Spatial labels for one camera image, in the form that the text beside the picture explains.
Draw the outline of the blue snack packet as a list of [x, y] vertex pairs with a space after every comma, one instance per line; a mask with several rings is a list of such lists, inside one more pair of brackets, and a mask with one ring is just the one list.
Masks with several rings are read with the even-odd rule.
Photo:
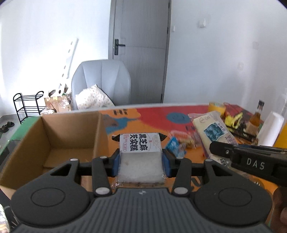
[[185, 145], [180, 144], [176, 137], [171, 137], [165, 149], [172, 153], [176, 158], [183, 159], [185, 157]]

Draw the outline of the white rice cake packet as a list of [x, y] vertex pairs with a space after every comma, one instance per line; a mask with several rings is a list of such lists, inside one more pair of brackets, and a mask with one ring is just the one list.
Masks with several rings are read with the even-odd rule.
[[166, 180], [161, 141], [158, 132], [119, 134], [117, 175], [114, 187], [162, 187]]

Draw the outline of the long white snack pack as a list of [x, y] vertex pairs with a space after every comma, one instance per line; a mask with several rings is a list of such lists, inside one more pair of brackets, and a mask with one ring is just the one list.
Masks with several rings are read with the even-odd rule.
[[238, 145], [236, 138], [230, 133], [220, 117], [218, 111], [211, 111], [205, 114], [188, 114], [193, 123], [201, 142], [204, 146], [207, 159], [213, 159], [225, 167], [230, 167], [230, 159], [221, 155], [212, 154], [209, 147], [213, 141]]

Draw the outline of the cardboard box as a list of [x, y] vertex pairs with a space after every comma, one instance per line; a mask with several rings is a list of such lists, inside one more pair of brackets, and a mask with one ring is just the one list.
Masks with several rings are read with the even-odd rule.
[[86, 163], [108, 154], [107, 133], [100, 112], [42, 116], [5, 163], [1, 190], [11, 198], [17, 189], [69, 159]]

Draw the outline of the orange juice bottle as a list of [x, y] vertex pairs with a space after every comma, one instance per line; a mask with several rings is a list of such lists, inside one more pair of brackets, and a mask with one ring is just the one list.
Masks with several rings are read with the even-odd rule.
[[287, 122], [279, 133], [273, 146], [276, 148], [287, 149]]

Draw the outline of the clear orange snack packet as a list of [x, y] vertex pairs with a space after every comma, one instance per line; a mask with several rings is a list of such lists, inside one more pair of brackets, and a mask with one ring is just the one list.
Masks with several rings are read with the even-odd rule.
[[186, 148], [192, 149], [196, 147], [194, 138], [186, 132], [173, 130], [169, 132], [168, 136], [169, 138], [176, 137], [180, 144], [185, 144]]

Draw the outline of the white paper towel roll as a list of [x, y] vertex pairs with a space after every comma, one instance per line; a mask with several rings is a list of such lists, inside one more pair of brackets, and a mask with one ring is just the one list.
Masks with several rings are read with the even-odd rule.
[[272, 147], [283, 126], [284, 117], [276, 112], [270, 112], [258, 133], [258, 145]]

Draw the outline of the brown glass bottle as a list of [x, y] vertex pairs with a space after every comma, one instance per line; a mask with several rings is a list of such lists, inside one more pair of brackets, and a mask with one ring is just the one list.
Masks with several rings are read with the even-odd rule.
[[258, 106], [257, 109], [254, 113], [254, 115], [251, 116], [251, 118], [249, 119], [247, 125], [246, 125], [246, 133], [252, 135], [252, 136], [256, 136], [259, 126], [260, 126], [260, 122], [261, 122], [261, 114], [262, 114], [262, 110], [264, 107], [264, 102], [262, 100], [259, 100], [258, 102]]

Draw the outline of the yellow snack packet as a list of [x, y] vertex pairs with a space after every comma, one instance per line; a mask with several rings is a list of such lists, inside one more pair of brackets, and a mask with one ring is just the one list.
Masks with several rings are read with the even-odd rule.
[[243, 117], [243, 112], [240, 112], [239, 114], [235, 116], [231, 116], [229, 113], [226, 114], [224, 123], [227, 127], [237, 129], [240, 125], [240, 121]]

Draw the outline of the dotted white cushion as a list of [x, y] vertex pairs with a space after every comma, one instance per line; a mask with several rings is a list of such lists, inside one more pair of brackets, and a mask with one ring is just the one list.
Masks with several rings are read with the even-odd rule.
[[97, 86], [97, 84], [76, 94], [75, 102], [79, 110], [114, 106], [112, 100]]

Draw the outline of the yellow tape roll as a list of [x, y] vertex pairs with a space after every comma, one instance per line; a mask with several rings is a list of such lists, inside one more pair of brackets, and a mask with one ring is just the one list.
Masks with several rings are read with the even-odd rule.
[[209, 102], [208, 112], [212, 111], [217, 111], [223, 117], [226, 112], [226, 106], [218, 102]]

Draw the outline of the brown paper bag clutter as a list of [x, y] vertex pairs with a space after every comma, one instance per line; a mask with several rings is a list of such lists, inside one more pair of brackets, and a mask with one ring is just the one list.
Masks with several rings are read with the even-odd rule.
[[46, 91], [44, 101], [46, 108], [55, 113], [65, 113], [72, 110], [72, 101], [69, 88], [66, 84], [60, 84], [58, 89]]

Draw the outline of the black shoe rack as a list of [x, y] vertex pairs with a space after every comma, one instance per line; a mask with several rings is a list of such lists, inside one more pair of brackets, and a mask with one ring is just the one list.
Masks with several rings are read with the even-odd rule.
[[20, 124], [30, 117], [41, 115], [46, 108], [43, 96], [43, 91], [38, 91], [34, 95], [17, 93], [13, 96], [15, 111]]

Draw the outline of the black sandal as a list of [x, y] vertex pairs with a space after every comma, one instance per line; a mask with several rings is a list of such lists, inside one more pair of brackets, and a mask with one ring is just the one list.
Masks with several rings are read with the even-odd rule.
[[0, 127], [0, 132], [1, 132], [1, 133], [6, 133], [6, 132], [8, 132], [11, 127], [14, 127], [14, 125], [15, 125], [14, 122], [8, 121], [5, 125], [2, 125], [2, 126]]

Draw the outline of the grey door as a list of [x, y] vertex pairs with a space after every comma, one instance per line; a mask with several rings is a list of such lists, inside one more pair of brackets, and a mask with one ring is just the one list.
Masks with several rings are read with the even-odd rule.
[[[111, 1], [109, 58], [131, 79], [131, 104], [160, 103], [166, 78], [170, 1]], [[114, 55], [114, 40], [120, 44]]]

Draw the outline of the white wall switch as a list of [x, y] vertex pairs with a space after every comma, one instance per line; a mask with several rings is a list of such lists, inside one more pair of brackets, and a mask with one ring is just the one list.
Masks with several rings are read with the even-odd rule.
[[206, 19], [202, 19], [198, 22], [198, 27], [199, 28], [205, 28], [206, 27]]

